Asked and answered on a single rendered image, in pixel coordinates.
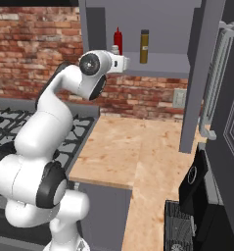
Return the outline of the yellow-brown turmeric bottle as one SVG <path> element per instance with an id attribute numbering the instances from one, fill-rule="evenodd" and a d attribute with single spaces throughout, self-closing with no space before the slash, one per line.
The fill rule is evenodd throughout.
<path id="1" fill-rule="evenodd" d="M 146 64 L 148 62 L 148 48 L 149 48 L 149 31 L 147 29 L 141 30 L 140 37 L 140 63 Z"/>

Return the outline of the grey stove with black grates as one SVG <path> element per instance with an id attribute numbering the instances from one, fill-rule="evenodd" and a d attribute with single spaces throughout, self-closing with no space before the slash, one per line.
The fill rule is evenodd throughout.
<path id="1" fill-rule="evenodd" d="M 68 103 L 74 121 L 71 132 L 54 153 L 67 174 L 99 118 L 99 109 Z M 12 146 L 22 126 L 34 113 L 34 102 L 0 98 L 0 152 Z M 31 228 L 11 226 L 5 218 L 6 199 L 0 196 L 0 251 L 42 251 L 51 240 L 49 225 Z"/>

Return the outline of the grey cabinet door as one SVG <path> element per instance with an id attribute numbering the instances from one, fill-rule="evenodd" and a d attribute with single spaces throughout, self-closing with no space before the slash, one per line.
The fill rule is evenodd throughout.
<path id="1" fill-rule="evenodd" d="M 219 22 L 226 0 L 201 0 L 194 11 L 187 56 L 190 73 L 179 151 L 190 154 L 206 88 Z"/>

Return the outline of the grey wall outlet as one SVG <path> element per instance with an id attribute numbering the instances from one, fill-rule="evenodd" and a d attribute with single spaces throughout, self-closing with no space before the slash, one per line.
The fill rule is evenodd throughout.
<path id="1" fill-rule="evenodd" d="M 186 102 L 186 89 L 175 88 L 173 93 L 172 107 L 183 109 Z"/>

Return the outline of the grey wall cabinet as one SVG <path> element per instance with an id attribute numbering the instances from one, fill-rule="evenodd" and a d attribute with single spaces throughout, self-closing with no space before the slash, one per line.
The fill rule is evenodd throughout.
<path id="1" fill-rule="evenodd" d="M 201 0 L 78 0 L 83 50 L 111 50 L 117 28 L 128 75 L 186 78 L 193 15 Z M 141 30 L 149 31 L 148 62 L 140 63 Z"/>

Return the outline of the dark grey refrigerator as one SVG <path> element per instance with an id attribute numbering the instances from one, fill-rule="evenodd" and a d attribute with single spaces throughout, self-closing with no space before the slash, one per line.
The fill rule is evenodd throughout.
<path id="1" fill-rule="evenodd" d="M 211 122 L 217 139 L 208 141 L 206 151 L 234 234 L 234 37 L 221 73 Z"/>

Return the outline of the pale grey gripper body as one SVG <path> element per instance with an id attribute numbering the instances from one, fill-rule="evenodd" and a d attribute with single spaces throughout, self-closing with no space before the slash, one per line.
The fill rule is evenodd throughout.
<path id="1" fill-rule="evenodd" d="M 130 63 L 130 59 L 123 56 L 123 68 L 122 68 L 123 71 L 126 71 L 128 69 L 129 63 Z"/>

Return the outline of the red ketchup bottle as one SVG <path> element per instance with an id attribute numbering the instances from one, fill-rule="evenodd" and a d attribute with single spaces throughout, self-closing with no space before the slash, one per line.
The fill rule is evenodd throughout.
<path id="1" fill-rule="evenodd" d="M 122 33 L 119 28 L 117 28 L 114 34 L 114 45 L 118 46 L 119 54 L 122 54 Z"/>

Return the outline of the grey base cabinet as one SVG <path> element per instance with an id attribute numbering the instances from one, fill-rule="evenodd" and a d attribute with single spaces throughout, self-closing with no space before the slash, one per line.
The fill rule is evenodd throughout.
<path id="1" fill-rule="evenodd" d="M 70 181 L 69 189 L 89 197 L 90 210 L 78 229 L 90 250 L 121 251 L 132 191 L 78 181 Z"/>

